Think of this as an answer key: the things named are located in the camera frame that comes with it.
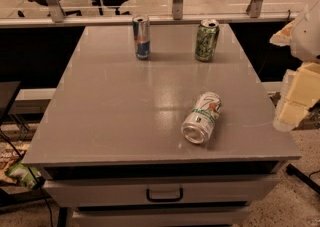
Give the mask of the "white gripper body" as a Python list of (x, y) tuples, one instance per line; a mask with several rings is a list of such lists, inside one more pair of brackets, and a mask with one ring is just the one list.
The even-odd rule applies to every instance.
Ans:
[(310, 0), (296, 16), (291, 54), (303, 62), (320, 62), (320, 0)]

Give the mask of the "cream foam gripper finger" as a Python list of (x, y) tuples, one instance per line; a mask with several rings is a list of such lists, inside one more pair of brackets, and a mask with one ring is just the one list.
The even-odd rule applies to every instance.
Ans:
[(291, 40), (291, 30), (293, 28), (294, 22), (291, 21), (286, 24), (281, 30), (273, 34), (269, 42), (276, 46), (289, 46)]
[(320, 64), (303, 63), (296, 71), (287, 70), (275, 109), (273, 126), (281, 132), (296, 128), (320, 100)]

